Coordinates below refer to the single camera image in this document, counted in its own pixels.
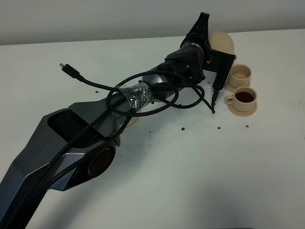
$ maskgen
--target beige cup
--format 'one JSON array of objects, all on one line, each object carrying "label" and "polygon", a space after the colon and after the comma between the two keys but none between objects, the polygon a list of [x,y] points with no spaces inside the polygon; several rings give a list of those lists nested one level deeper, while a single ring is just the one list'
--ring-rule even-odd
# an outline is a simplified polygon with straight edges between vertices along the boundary
[{"label": "beige cup", "polygon": [[232,113],[238,116],[252,115],[257,108],[257,94],[250,87],[239,87],[233,95],[226,96],[224,102]]},{"label": "beige cup", "polygon": [[236,88],[250,86],[251,69],[244,64],[234,65],[229,73],[226,90],[233,92]]}]

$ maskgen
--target cup handle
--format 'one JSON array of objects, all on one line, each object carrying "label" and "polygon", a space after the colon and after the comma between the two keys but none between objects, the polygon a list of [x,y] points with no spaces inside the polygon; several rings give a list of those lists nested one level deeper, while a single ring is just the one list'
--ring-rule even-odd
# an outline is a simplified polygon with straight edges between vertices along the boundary
[{"label": "cup handle", "polygon": [[233,95],[226,96],[224,98],[224,103],[227,105],[232,105]]}]

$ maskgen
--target white wall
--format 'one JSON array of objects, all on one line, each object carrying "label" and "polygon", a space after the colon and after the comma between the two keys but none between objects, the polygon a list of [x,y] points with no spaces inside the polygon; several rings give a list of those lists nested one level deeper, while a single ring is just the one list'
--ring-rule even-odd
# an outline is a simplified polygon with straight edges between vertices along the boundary
[{"label": "white wall", "polygon": [[0,45],[305,28],[305,0],[1,0]]}]

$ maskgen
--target clear tape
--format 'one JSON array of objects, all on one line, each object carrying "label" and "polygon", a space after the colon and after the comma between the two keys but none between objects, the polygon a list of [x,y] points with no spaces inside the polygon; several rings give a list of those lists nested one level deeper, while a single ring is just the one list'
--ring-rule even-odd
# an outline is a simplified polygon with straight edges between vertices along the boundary
[{"label": "clear tape", "polygon": [[125,95],[135,112],[140,111],[154,100],[151,89],[145,82],[137,83],[131,87],[121,86],[119,90]]}]

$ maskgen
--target white table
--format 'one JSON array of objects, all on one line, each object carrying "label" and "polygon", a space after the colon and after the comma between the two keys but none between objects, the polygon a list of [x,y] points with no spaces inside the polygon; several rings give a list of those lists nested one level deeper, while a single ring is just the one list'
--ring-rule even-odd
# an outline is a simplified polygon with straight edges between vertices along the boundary
[{"label": "white table", "polygon": [[[230,113],[223,91],[216,114],[202,103],[141,118],[124,131],[104,174],[65,192],[50,190],[27,228],[304,229],[305,30],[230,35],[236,63],[252,69],[253,116]],[[182,40],[1,46],[0,179],[42,116],[106,96],[65,75],[59,63],[114,86],[163,62]],[[208,74],[200,84],[208,101],[212,80]],[[197,99],[187,89],[180,96],[182,104]]]}]

